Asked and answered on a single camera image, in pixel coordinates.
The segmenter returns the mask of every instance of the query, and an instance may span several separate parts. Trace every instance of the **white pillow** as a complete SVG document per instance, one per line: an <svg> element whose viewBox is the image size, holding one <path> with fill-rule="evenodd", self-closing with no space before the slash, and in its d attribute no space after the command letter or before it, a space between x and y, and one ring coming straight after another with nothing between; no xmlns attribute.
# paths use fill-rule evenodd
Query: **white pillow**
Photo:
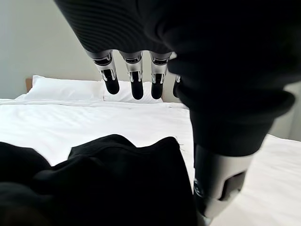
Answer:
<svg viewBox="0 0 301 226"><path fill-rule="evenodd" d="M32 89L23 99L103 101L103 84L100 81L51 79L34 75Z"/></svg>
<svg viewBox="0 0 301 226"><path fill-rule="evenodd" d="M140 104L156 104L162 103L163 100L152 98L151 96L151 82L143 82L143 97L140 100L136 100L132 95L131 83L129 81L118 81L119 92L115 95L108 92L105 87L104 81L103 100L112 102L127 102L127 103L140 103Z"/></svg>

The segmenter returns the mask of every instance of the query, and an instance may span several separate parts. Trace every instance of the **white duvet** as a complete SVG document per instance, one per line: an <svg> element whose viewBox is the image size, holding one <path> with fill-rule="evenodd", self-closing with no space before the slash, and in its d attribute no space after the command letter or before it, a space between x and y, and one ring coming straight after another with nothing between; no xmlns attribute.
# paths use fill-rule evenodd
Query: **white duvet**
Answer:
<svg viewBox="0 0 301 226"><path fill-rule="evenodd" d="M32 147L51 165L70 149L109 134L134 145L173 136L193 181L193 139L189 111L182 104L0 100L0 141ZM301 142L267 135L237 199L212 226L301 225Z"/></svg>

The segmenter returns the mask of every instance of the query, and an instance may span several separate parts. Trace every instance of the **bed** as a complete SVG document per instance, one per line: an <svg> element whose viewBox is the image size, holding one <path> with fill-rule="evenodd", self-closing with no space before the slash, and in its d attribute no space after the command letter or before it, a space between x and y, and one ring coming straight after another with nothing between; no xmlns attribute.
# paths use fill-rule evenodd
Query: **bed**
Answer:
<svg viewBox="0 0 301 226"><path fill-rule="evenodd" d="M32 80L26 80L32 88ZM0 100L0 141L34 148L51 165L71 147L109 134L147 146L173 136L194 179L189 110L179 103L100 100ZM301 222L301 142L267 135L248 171L244 188L212 226L297 226Z"/></svg>

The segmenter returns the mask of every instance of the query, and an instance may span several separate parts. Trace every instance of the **black cloth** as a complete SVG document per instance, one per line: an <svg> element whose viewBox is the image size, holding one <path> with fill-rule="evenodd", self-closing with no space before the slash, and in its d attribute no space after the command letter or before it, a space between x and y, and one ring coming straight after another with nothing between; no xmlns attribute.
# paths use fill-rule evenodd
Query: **black cloth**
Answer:
<svg viewBox="0 0 301 226"><path fill-rule="evenodd" d="M54 167L30 148L0 143L0 225L19 207L38 211L54 226L196 222L173 137L137 148L109 135L73 147L68 160Z"/></svg>

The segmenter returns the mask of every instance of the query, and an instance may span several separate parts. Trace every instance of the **robotic hand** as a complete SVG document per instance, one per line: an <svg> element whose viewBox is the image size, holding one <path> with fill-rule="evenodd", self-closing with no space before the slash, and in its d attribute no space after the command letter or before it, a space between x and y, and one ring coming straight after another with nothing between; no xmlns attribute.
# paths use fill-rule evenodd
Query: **robotic hand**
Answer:
<svg viewBox="0 0 301 226"><path fill-rule="evenodd" d="M133 97L143 96L142 50L152 58L152 96L167 66L174 95L190 108L194 199L207 222L242 188L252 155L274 119L294 103L300 80L297 1L55 0L108 91L119 85L112 49L123 56ZM171 52L177 58L170 60Z"/></svg>

